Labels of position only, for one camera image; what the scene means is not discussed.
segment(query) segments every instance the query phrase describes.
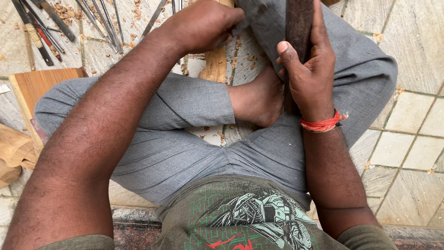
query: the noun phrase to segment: man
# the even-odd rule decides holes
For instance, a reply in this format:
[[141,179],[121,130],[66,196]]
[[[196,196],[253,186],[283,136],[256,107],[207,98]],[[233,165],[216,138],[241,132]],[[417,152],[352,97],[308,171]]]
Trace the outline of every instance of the man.
[[[269,10],[253,31],[274,70],[289,72],[302,117],[280,115],[271,67],[236,87],[170,73],[187,53],[230,41],[242,9],[257,3],[197,1],[101,78],[63,82],[39,101],[35,117],[52,137],[3,249],[113,249],[110,178],[161,206],[153,249],[396,249],[347,152],[393,93],[395,61],[315,0],[313,49],[302,65],[281,42],[285,1],[260,2]],[[334,108],[349,114],[341,128]],[[266,128],[227,147],[181,130],[235,120]],[[307,191],[323,231],[305,215]]]

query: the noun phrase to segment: right hand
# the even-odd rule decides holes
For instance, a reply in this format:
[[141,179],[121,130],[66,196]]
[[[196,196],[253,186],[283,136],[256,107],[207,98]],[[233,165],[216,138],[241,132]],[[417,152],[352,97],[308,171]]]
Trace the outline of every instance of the right hand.
[[232,41],[231,29],[244,20],[241,8],[214,0],[199,0],[168,18],[159,29],[177,42],[183,53],[204,53]]
[[296,50],[283,41],[277,45],[278,64],[283,64],[280,74],[288,71],[290,91],[308,122],[318,122],[333,117],[333,78],[336,55],[330,45],[327,29],[322,18],[319,0],[314,0],[313,26],[311,30],[311,59],[301,64]]

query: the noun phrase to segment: grey trousers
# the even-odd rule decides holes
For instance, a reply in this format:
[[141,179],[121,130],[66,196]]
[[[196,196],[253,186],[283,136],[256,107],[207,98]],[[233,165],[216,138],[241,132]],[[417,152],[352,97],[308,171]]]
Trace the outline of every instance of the grey trousers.
[[[251,26],[278,71],[274,61],[276,45],[285,34],[285,1],[240,0],[238,6],[248,9],[258,2],[269,8]],[[390,99],[397,65],[325,6],[323,12],[337,56],[334,103],[341,113],[349,113],[342,131],[350,148]],[[35,107],[42,129],[52,135],[96,81],[96,77],[68,80],[48,91]],[[157,205],[188,182],[215,175],[265,178],[309,202],[299,119],[285,113],[271,127],[255,131],[245,140],[227,147],[211,145],[182,128],[234,123],[226,85],[170,73],[143,113],[111,179]]]

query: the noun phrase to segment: tiled floor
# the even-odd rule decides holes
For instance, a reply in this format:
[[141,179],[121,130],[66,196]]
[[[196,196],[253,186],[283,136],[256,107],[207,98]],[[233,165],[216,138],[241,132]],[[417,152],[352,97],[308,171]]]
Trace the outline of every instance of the tiled floor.
[[[137,42],[157,4],[157,0],[140,0],[142,17],[136,18],[132,12],[136,9],[133,0],[118,1],[119,14],[125,19],[124,54],[131,49],[128,46],[131,34],[138,35],[134,39]],[[62,0],[62,5],[78,9],[75,0]],[[70,28],[78,34],[77,39],[71,43],[57,34],[66,53],[62,55],[63,62],[54,60],[55,66],[48,67],[36,47],[29,46],[28,35],[22,30],[23,24],[12,3],[1,1],[0,9],[0,19],[5,21],[0,23],[0,84],[9,84],[8,74],[30,71],[33,66],[36,70],[83,66],[90,76],[98,76],[121,58],[86,20],[73,20]],[[343,0],[330,9],[396,58],[399,66],[398,88],[392,99],[350,150],[370,207],[381,224],[444,228],[444,1]],[[168,4],[159,17],[160,22],[171,14]],[[20,24],[20,29],[14,29],[15,23]],[[262,49],[251,30],[243,33],[240,42],[238,49],[236,41],[227,46],[226,81],[233,85],[251,81],[270,63],[267,57],[260,56]],[[250,69],[246,53],[256,55],[254,69]],[[234,57],[239,62],[232,69]],[[205,65],[199,55],[188,55],[182,63],[191,77],[196,77]],[[181,73],[180,66],[173,71]],[[0,123],[22,131],[23,120],[12,92],[0,94],[0,106]],[[205,136],[211,143],[226,145],[253,129],[236,124],[234,129],[221,125],[189,131]],[[224,140],[218,132],[226,135]],[[0,243],[30,174],[30,170],[24,170],[18,181],[0,190]],[[150,202],[114,182],[110,183],[110,201],[116,219],[154,219],[154,206]],[[308,214],[317,219],[312,207]]]

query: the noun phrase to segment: bare foot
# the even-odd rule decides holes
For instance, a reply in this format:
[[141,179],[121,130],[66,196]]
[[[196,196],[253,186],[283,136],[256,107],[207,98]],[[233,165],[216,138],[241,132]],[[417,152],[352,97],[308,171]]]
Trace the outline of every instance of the bare foot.
[[271,126],[281,115],[284,97],[282,81],[270,65],[253,81],[228,87],[234,118],[263,128]]

